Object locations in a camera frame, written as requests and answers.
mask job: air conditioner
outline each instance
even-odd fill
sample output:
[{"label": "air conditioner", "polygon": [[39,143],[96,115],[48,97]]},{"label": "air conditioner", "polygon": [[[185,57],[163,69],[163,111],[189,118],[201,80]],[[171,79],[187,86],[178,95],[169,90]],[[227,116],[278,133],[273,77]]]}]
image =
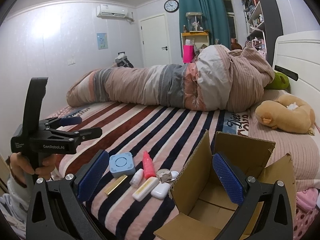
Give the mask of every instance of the air conditioner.
[{"label": "air conditioner", "polygon": [[97,7],[97,17],[127,17],[128,8],[120,7],[116,5],[100,4]]}]

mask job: pink bag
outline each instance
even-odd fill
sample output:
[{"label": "pink bag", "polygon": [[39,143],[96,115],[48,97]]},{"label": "pink bag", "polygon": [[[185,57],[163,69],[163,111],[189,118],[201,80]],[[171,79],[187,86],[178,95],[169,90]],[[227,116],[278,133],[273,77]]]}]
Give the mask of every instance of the pink bag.
[{"label": "pink bag", "polygon": [[318,199],[318,190],[310,188],[297,192],[297,205],[305,212],[315,208]]},{"label": "pink bag", "polygon": [[193,45],[183,45],[183,63],[191,63],[194,56]]}]

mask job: clock face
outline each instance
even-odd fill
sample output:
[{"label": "clock face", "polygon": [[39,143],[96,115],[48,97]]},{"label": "clock face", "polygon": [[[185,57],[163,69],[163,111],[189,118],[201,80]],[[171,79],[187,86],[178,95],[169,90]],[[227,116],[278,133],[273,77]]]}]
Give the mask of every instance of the clock face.
[{"label": "clock face", "polygon": [[164,4],[164,9],[167,12],[175,12],[179,9],[179,3],[176,0],[168,0]]}]

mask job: metal screw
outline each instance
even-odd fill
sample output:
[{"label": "metal screw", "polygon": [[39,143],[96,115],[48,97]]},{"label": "metal screw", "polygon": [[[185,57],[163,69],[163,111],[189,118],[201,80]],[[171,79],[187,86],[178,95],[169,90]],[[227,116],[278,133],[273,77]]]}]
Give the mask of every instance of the metal screw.
[{"label": "metal screw", "polygon": [[277,184],[278,184],[280,187],[283,187],[283,186],[284,186],[284,183],[283,183],[281,180],[278,180],[278,181],[277,181]]},{"label": "metal screw", "polygon": [[68,174],[67,176],[66,176],[66,180],[72,180],[73,179],[73,174]]},{"label": "metal screw", "polygon": [[43,178],[37,179],[37,183],[38,183],[38,184],[40,184],[40,183],[42,183],[42,182],[43,182]]},{"label": "metal screw", "polygon": [[254,183],[254,182],[256,182],[256,178],[252,177],[252,176],[249,176],[248,177],[248,181],[251,182],[251,183]]}]

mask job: white wall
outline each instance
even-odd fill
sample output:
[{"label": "white wall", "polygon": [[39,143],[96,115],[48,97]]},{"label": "white wall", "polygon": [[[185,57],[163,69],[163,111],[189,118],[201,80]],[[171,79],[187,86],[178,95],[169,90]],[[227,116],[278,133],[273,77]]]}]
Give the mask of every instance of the white wall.
[{"label": "white wall", "polygon": [[236,36],[238,43],[244,48],[247,41],[247,25],[244,16],[244,6],[241,0],[232,0],[232,6],[236,18]]},{"label": "white wall", "polygon": [[[110,67],[125,51],[142,67],[138,24],[96,17],[96,3],[62,3],[27,11],[0,27],[0,152],[10,154],[10,138],[22,122],[32,77],[49,77],[41,117],[67,105],[66,93],[82,75]],[[108,49],[98,50],[97,33],[107,33]],[[67,60],[74,57],[75,64]]]},{"label": "white wall", "polygon": [[[167,13],[164,10],[164,3],[167,0],[155,0],[154,2],[148,3],[137,8],[138,19],[143,19],[156,14],[164,13],[167,16],[170,44],[169,49],[171,50],[171,57],[173,64],[183,64],[180,52],[180,30],[179,30],[179,10],[174,13]],[[247,30],[244,18],[244,8],[241,0],[232,0],[237,28],[238,43],[244,46],[247,40]]]},{"label": "white wall", "polygon": [[303,0],[276,0],[283,34],[320,30],[311,10]]}]

